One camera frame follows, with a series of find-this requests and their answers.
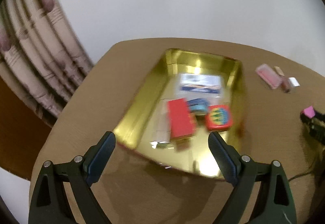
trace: wooden table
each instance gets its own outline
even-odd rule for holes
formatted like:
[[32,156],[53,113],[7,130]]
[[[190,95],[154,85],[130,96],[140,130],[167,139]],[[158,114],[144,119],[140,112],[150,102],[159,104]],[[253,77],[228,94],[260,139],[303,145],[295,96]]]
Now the wooden table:
[[[318,145],[303,135],[299,114],[310,105],[325,112],[324,77],[280,55],[246,45],[176,38],[131,40],[114,45],[100,59],[64,108],[36,160],[30,197],[45,160],[68,162],[83,155],[106,131],[113,131],[144,77],[168,48],[241,60],[248,94],[242,154],[264,163],[279,160],[288,178],[308,170]],[[289,94],[269,89],[255,73],[262,63],[281,67],[301,86]],[[84,223],[71,188],[65,186],[77,222]],[[315,191],[314,178],[307,175],[291,181],[290,186],[298,223],[303,223]],[[248,221],[258,187],[254,187],[242,223]],[[232,186],[164,169],[117,146],[92,190],[112,223],[212,223]]]

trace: pink case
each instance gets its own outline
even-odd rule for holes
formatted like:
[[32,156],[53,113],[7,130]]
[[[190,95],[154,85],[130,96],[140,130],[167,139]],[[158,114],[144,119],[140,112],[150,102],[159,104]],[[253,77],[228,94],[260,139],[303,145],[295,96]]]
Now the pink case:
[[306,109],[303,110],[303,113],[308,117],[308,118],[313,118],[315,117],[316,113],[315,113],[315,110],[313,108],[313,106],[310,106]]
[[260,65],[255,71],[272,89],[276,89],[280,86],[282,82],[281,78],[267,64]]

